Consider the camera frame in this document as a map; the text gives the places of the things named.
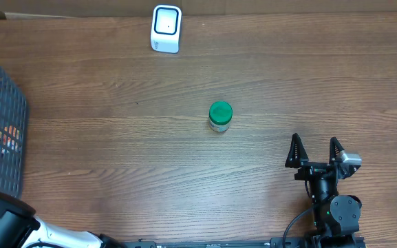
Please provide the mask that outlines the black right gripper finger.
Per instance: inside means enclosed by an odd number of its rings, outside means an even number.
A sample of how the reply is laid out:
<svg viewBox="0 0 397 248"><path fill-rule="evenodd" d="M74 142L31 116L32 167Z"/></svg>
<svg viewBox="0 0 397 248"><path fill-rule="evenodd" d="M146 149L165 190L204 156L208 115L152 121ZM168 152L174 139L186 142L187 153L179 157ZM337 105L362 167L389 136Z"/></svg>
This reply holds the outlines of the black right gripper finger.
<svg viewBox="0 0 397 248"><path fill-rule="evenodd" d="M292 135L290 150L286 159L285 167L301 168L309 162L308 155L303 147L302 140L297 133Z"/></svg>
<svg viewBox="0 0 397 248"><path fill-rule="evenodd" d="M342 162L342 155L345 149L336 137L330 139L330 162Z"/></svg>

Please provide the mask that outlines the green lid jar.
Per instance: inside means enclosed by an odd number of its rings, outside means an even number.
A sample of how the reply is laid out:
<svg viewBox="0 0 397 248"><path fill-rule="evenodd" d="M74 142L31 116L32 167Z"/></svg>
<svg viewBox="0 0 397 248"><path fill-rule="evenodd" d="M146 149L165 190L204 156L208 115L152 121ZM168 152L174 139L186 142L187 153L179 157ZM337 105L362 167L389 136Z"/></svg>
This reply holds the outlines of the green lid jar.
<svg viewBox="0 0 397 248"><path fill-rule="evenodd" d="M233 109L226 101L216 101L209 108L208 122L215 132L225 132L230 127L232 117Z"/></svg>

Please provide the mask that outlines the orange white small packet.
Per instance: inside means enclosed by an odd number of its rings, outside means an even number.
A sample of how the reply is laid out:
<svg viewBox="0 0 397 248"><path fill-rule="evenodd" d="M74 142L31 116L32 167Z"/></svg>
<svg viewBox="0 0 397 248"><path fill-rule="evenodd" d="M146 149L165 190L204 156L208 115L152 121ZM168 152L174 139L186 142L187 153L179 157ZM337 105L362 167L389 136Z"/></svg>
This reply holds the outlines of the orange white small packet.
<svg viewBox="0 0 397 248"><path fill-rule="evenodd" d="M0 155L20 152L20 138L20 131L16 127L12 125L4 127L3 131L0 131Z"/></svg>

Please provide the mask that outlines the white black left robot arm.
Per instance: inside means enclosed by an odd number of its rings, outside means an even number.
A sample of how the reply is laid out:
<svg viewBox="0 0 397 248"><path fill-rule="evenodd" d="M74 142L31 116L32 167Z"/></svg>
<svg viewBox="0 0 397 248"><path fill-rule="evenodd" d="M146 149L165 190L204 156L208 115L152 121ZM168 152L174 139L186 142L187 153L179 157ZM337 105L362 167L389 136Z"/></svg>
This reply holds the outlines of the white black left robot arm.
<svg viewBox="0 0 397 248"><path fill-rule="evenodd" d="M48 224L31 206L0 192L0 248L10 247L112 248L124 244L104 234Z"/></svg>

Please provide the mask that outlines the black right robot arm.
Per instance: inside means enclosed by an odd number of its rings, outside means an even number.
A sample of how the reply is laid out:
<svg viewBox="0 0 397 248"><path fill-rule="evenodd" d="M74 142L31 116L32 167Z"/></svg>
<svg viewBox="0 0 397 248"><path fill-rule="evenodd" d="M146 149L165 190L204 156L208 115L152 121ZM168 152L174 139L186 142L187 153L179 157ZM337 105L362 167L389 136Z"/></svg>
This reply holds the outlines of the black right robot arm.
<svg viewBox="0 0 397 248"><path fill-rule="evenodd" d="M295 247L365 246L362 238L355 237L359 231L362 202L357 196L340 195L338 191L339 181L351 177L361 165L361 156L346 152L335 137L330 139L329 161L312 162L300 136L292 135L285 166L297 170L294 179L304 182L312 204L288 224L281 238L282 247L290 242L291 227L309 213L313 214L316 229L292 241Z"/></svg>

